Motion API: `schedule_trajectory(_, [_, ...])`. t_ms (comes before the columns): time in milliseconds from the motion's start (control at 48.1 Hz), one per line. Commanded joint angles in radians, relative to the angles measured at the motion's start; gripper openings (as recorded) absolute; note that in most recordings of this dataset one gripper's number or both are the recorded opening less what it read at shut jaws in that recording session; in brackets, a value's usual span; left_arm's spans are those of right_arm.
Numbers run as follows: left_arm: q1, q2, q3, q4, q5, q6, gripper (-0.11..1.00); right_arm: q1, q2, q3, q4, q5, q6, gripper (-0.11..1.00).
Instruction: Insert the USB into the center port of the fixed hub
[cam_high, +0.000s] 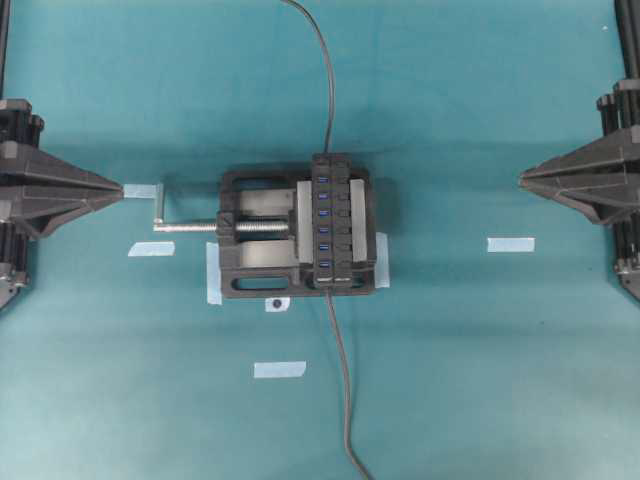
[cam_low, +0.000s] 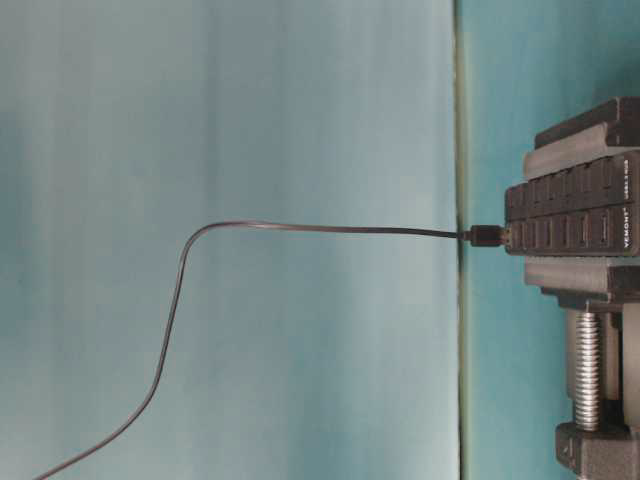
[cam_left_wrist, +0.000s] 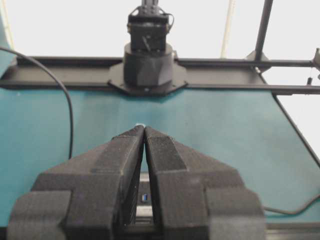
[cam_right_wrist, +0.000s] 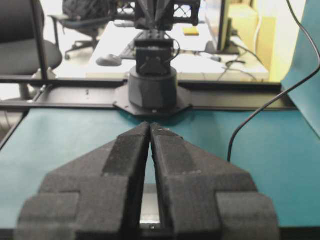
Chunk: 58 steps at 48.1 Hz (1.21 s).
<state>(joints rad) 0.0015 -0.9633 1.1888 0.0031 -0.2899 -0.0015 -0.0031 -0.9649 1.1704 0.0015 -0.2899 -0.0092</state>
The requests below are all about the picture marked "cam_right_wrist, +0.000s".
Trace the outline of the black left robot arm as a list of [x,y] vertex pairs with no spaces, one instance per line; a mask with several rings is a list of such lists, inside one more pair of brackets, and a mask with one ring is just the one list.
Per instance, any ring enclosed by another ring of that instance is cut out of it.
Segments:
[[[127,97],[143,110],[178,110],[174,24],[199,23],[198,0],[137,0],[135,66]],[[147,122],[46,174],[38,192],[25,201],[16,240],[123,240],[139,237],[146,163],[151,140]]]

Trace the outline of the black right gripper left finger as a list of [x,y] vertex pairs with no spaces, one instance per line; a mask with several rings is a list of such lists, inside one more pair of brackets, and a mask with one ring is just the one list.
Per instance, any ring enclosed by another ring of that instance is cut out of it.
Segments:
[[115,140],[49,172],[25,201],[17,240],[136,238],[150,143],[143,122]]

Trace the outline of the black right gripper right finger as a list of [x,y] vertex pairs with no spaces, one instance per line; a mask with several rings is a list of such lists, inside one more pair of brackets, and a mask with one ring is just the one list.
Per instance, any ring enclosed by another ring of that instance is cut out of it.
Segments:
[[280,238],[273,202],[249,172],[157,123],[150,134],[161,220],[175,239]]

